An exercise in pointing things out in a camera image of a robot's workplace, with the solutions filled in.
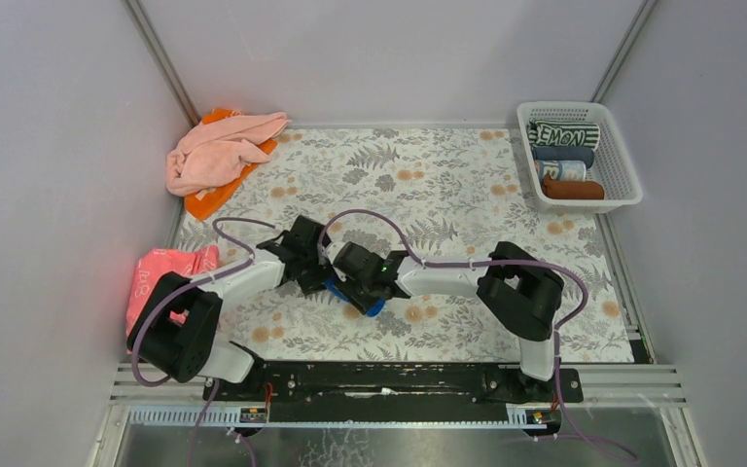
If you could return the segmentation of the brown towel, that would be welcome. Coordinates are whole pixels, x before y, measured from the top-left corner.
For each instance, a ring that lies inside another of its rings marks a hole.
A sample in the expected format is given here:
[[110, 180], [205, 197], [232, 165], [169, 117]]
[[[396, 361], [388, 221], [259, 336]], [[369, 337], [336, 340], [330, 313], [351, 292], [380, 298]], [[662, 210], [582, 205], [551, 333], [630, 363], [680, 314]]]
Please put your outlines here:
[[546, 177], [541, 182], [544, 195], [552, 199], [602, 200], [604, 188], [594, 181], [553, 180]]

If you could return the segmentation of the orange blue rabbit towel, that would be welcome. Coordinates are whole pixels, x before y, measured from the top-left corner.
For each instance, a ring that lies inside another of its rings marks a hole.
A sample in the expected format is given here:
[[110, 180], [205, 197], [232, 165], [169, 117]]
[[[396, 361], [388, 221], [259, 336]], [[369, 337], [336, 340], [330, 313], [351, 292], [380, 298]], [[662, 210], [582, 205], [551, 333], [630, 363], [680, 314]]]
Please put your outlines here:
[[587, 180], [587, 167], [582, 161], [534, 161], [538, 178], [553, 181], [582, 182]]

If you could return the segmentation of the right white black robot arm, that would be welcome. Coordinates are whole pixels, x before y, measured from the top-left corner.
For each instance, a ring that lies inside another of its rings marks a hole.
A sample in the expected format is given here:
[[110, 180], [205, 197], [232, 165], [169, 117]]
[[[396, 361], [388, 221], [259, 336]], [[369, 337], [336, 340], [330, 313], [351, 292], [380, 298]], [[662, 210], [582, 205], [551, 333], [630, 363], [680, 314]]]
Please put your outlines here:
[[475, 260], [421, 260], [406, 250], [385, 258], [353, 242], [328, 246], [336, 276], [327, 287], [366, 316], [386, 302], [444, 295], [479, 300], [519, 341], [520, 369], [541, 381], [554, 373], [553, 319], [561, 307], [563, 279], [510, 242]]

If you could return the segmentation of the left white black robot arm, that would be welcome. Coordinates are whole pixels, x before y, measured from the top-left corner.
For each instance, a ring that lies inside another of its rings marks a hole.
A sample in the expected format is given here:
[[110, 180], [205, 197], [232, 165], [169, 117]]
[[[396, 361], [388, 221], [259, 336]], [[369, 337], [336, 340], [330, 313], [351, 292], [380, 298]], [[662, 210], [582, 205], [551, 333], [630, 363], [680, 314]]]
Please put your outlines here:
[[305, 295], [324, 290], [333, 272], [321, 253], [330, 244], [324, 225], [306, 216], [254, 246], [239, 240], [246, 259], [186, 277], [163, 274], [127, 337], [134, 364], [146, 362], [180, 383], [195, 377], [241, 383], [260, 366], [250, 349], [219, 332], [222, 310], [294, 282]]

